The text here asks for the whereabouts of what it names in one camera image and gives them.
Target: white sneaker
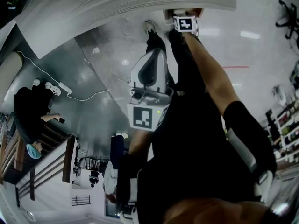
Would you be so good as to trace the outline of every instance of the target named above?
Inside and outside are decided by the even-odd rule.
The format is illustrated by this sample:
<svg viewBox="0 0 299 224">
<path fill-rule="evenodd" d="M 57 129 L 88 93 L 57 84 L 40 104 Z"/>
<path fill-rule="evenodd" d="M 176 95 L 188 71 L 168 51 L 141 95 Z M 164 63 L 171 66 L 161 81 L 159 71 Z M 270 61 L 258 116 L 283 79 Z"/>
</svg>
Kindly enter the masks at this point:
<svg viewBox="0 0 299 224">
<path fill-rule="evenodd" d="M 143 23 L 143 29 L 146 35 L 150 35 L 150 32 L 154 32 L 157 34 L 156 27 L 152 20 L 145 21 Z"/>
<path fill-rule="evenodd" d="M 46 89 L 51 90 L 54 95 L 60 96 L 61 90 L 57 86 L 52 85 L 51 82 L 46 82 L 45 86 L 46 86 Z"/>
<path fill-rule="evenodd" d="M 129 137 L 129 135 L 127 133 L 116 133 L 116 136 L 122 136 L 124 139 L 126 139 L 127 137 Z"/>
<path fill-rule="evenodd" d="M 34 81 L 33 81 L 33 84 L 32 85 L 34 85 L 34 86 L 39 86 L 41 84 L 41 81 L 39 80 L 39 79 L 35 79 Z"/>
</svg>

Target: chair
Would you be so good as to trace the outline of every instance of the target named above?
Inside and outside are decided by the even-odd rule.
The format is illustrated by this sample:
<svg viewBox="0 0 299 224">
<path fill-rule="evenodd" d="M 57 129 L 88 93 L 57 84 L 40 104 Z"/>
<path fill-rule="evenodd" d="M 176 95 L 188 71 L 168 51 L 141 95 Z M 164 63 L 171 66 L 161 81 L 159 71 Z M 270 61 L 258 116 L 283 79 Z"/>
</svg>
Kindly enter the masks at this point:
<svg viewBox="0 0 299 224">
<path fill-rule="evenodd" d="M 288 14 L 289 17 L 289 21 L 284 23 L 284 24 L 279 24 L 276 22 L 276 27 L 278 28 L 283 28 L 283 27 L 289 27 L 290 28 L 290 33 L 289 35 L 285 35 L 286 39 L 290 39 L 293 32 L 295 31 L 295 28 L 299 28 L 299 24 L 297 22 L 299 22 L 299 19 L 297 19 L 297 7 L 291 3 L 291 9 L 288 8 L 288 6 L 285 4 L 285 2 L 283 2 L 282 0 L 279 0 L 280 5 L 284 6 L 286 9 L 286 12 Z"/>
</svg>

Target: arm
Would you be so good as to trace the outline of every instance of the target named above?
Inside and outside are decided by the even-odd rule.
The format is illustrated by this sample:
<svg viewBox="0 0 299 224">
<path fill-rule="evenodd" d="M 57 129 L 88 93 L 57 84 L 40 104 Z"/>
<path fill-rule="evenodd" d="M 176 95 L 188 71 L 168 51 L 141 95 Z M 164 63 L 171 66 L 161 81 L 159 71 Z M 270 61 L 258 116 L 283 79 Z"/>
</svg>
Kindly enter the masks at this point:
<svg viewBox="0 0 299 224">
<path fill-rule="evenodd" d="M 147 160 L 152 132 L 136 129 L 130 142 L 129 154 L 138 155 Z"/>
<path fill-rule="evenodd" d="M 60 118 L 61 118 L 60 114 L 46 114 L 41 117 L 41 119 L 45 122 L 48 122 L 51 119 L 57 119 L 59 121 Z"/>
<path fill-rule="evenodd" d="M 192 34 L 183 32 L 183 35 L 206 85 L 206 89 L 220 114 L 223 115 L 227 106 L 234 101 L 238 101 L 239 98 L 219 63 Z"/>
</svg>

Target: glossy floor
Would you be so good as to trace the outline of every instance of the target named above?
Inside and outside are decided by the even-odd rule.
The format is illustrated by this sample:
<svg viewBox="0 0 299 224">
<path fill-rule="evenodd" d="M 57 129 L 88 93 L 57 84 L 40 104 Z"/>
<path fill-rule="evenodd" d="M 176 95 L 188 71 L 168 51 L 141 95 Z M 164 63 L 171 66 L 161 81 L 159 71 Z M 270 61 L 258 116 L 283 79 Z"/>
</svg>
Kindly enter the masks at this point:
<svg viewBox="0 0 299 224">
<path fill-rule="evenodd" d="M 299 0 L 283 1 L 299 6 Z M 286 40 L 287 29 L 275 26 L 284 14 L 278 0 L 237 0 L 235 11 L 206 9 L 198 20 L 200 40 L 225 67 L 241 101 L 258 120 L 265 119 L 265 112 L 277 104 L 273 86 L 283 84 L 286 91 L 290 89 L 288 78 L 299 55 L 296 35 Z M 166 43 L 169 70 L 177 81 L 178 67 L 165 36 L 170 27 L 162 11 L 120 19 L 77 37 L 124 113 L 130 87 L 122 81 L 129 80 L 132 67 L 145 53 L 147 36 L 142 23 L 148 19 L 154 20 Z"/>
<path fill-rule="evenodd" d="M 71 88 L 73 93 L 70 96 L 72 97 L 86 99 L 95 92 L 106 90 L 75 39 L 69 40 L 40 60 L 24 39 L 21 39 L 16 50 L 22 51 L 25 56 L 31 58 L 54 79 Z M 1 112 L 7 114 L 12 112 L 14 94 L 21 87 L 31 89 L 35 78 L 57 85 L 55 81 L 33 66 L 28 59 L 24 59 L 22 69 L 5 96 Z M 88 101 L 77 101 L 68 98 L 66 92 L 62 91 L 59 97 L 53 98 L 51 112 L 60 113 L 65 119 L 65 123 L 61 124 L 54 120 L 50 122 L 62 130 L 78 136 L 81 148 L 87 152 L 88 156 L 109 156 L 111 135 L 130 131 L 127 117 L 109 92 L 95 95 Z"/>
</svg>

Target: electrical outlet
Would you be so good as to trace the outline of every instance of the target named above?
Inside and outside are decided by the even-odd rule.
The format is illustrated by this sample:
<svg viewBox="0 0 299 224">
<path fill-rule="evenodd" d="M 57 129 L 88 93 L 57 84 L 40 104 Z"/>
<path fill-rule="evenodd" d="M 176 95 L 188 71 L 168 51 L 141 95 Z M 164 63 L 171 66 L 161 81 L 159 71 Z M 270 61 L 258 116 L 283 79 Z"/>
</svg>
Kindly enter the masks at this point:
<svg viewBox="0 0 299 224">
<path fill-rule="evenodd" d="M 63 90 L 65 90 L 66 92 L 67 92 L 67 94 L 68 95 L 70 95 L 70 94 L 72 94 L 73 93 L 73 91 L 69 88 L 69 87 L 67 87 L 65 84 L 63 84 L 63 83 L 59 83 L 59 85 L 58 85 L 61 89 L 63 89 Z"/>
</svg>

